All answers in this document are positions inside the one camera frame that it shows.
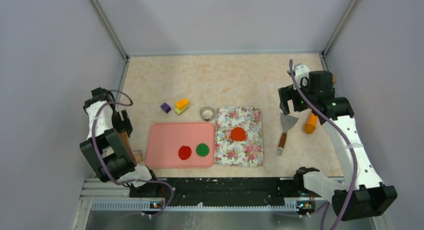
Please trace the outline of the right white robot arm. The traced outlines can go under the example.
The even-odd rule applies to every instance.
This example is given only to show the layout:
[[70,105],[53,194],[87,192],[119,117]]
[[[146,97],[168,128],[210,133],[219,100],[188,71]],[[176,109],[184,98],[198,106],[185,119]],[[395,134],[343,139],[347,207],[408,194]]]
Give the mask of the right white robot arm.
[[291,111],[309,109],[329,137],[344,175],[344,182],[338,182],[314,167],[300,167],[294,175],[294,192],[299,196],[313,192],[327,200],[337,222],[381,216],[397,198],[397,191],[375,171],[349,100],[335,94],[332,73],[290,63],[288,75],[292,84],[278,90],[283,127],[278,149],[284,148],[289,123],[296,121]]

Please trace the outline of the floral patterned tray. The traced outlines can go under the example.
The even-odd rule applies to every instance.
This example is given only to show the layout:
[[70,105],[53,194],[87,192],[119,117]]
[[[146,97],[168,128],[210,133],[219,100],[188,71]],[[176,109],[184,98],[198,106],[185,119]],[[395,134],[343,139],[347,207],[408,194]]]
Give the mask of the floral patterned tray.
[[255,168],[263,165],[263,124],[259,108],[217,108],[214,158],[219,166]]

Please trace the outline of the orange-red dough piece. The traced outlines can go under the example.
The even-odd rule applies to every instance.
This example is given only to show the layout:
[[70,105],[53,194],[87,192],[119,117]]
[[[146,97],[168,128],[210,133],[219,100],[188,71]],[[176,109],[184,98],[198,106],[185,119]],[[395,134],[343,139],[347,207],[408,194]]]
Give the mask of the orange-red dough piece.
[[242,142],[246,139],[246,137],[246,132],[241,127],[235,127],[230,133],[231,140],[236,142]]

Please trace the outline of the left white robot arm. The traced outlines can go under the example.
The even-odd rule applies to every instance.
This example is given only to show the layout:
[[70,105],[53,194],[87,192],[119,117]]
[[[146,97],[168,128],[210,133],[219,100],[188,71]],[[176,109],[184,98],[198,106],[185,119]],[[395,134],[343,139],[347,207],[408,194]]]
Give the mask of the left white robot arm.
[[89,118],[89,133],[79,148],[97,178],[124,186],[140,187],[149,197],[160,192],[160,183],[148,167],[140,165],[141,154],[132,151],[129,138],[133,127],[126,110],[118,110],[119,102],[112,90],[98,87],[84,102]]

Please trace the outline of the wooden rolling pin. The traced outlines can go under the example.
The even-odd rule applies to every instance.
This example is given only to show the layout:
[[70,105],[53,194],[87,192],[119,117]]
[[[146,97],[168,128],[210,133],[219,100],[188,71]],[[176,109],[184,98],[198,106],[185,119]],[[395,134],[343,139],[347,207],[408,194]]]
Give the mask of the wooden rolling pin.
[[127,134],[124,133],[118,133],[121,139],[123,140],[123,144],[127,149],[128,155],[131,157],[132,161],[137,165],[142,163],[143,161],[143,155],[140,150],[132,150],[129,137]]

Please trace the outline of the pink plastic tray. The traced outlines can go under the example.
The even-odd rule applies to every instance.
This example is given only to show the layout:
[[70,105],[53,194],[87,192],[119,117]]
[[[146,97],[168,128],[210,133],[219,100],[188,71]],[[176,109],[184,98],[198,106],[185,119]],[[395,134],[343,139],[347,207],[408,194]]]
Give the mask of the pink plastic tray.
[[[206,157],[196,154],[199,144],[207,144],[210,152]],[[181,160],[181,146],[192,150],[191,157]],[[215,127],[207,122],[155,123],[149,131],[145,164],[151,169],[210,168],[215,161]]]

